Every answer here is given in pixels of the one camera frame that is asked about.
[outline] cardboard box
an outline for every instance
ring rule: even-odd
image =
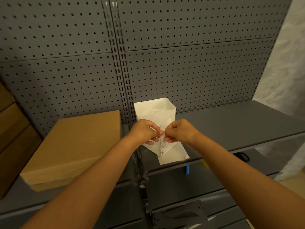
[[[5,195],[40,142],[40,136],[33,127],[29,125],[0,154],[0,198]]]
[[[17,104],[13,104],[0,112],[0,153],[29,124]]]
[[[121,135],[119,111],[60,119],[20,175],[36,191],[67,185]]]
[[[15,99],[13,95],[8,90],[6,90],[2,83],[0,83],[0,112],[14,102]]]

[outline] white label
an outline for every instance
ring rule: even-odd
[[[160,125],[160,130],[165,131],[166,127],[172,123],[172,120],[169,118],[165,122],[163,122]],[[166,154],[172,147],[176,145],[176,143],[168,143],[166,140],[164,140],[165,134],[160,136],[160,150],[161,150],[161,156]]]

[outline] textured wall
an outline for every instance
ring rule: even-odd
[[[254,100],[305,120],[305,0],[293,0]],[[299,137],[257,150],[284,168],[283,179],[305,165],[304,142]]]

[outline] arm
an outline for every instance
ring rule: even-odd
[[[239,160],[184,119],[165,130],[203,157],[256,229],[305,228],[305,199]]]
[[[160,136],[160,127],[151,121],[139,120],[127,136],[22,228],[93,228],[133,151],[141,144],[153,144],[150,139],[159,141],[157,136]]]

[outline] blue marker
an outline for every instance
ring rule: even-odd
[[[187,166],[185,167],[185,174],[189,174],[189,172],[190,172],[190,166],[187,165]]]

